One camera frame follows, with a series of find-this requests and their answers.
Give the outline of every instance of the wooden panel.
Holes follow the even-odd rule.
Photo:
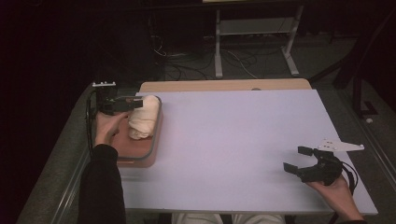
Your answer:
[[[249,79],[249,80],[204,80],[145,82],[140,92],[153,91],[250,91],[261,90],[311,90],[303,78]]]

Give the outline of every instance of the human hand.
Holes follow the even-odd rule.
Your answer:
[[[315,189],[344,221],[363,220],[350,193],[347,181],[342,175],[330,186],[324,186],[321,182],[310,182],[306,185]]]
[[[95,145],[111,144],[111,137],[119,132],[120,122],[128,118],[129,112],[123,112],[115,116],[109,116],[102,112],[96,115]]]

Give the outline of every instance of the white table leg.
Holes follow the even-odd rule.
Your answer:
[[[293,25],[291,26],[288,44],[285,46],[285,48],[282,49],[282,53],[283,53],[283,56],[285,57],[286,63],[288,64],[290,73],[294,77],[297,77],[299,75],[299,72],[298,72],[297,67],[294,63],[294,60],[291,58],[290,50],[291,50],[291,46],[293,45],[294,37],[297,34],[297,28],[300,23],[301,15],[303,14],[303,9],[304,9],[304,6],[298,7],[297,12],[294,16]]]
[[[217,10],[217,18],[216,18],[215,71],[216,71],[216,78],[222,78],[221,55],[220,55],[220,10]]]

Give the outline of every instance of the white table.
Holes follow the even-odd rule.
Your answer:
[[[319,214],[332,210],[283,162],[316,164],[297,146],[338,139],[314,90],[179,91],[163,101],[156,162],[120,168],[127,209],[162,212]],[[352,165],[346,153],[336,153]],[[360,182],[355,200],[376,214]]]

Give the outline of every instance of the wrist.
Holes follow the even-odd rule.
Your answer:
[[[105,144],[105,145],[109,145],[110,146],[110,139],[107,138],[106,136],[102,136],[102,135],[97,135],[95,137],[95,145],[100,145],[100,144]]]
[[[353,211],[353,212],[341,212],[338,213],[340,218],[343,221],[355,221],[355,220],[364,220],[363,216],[359,211]]]

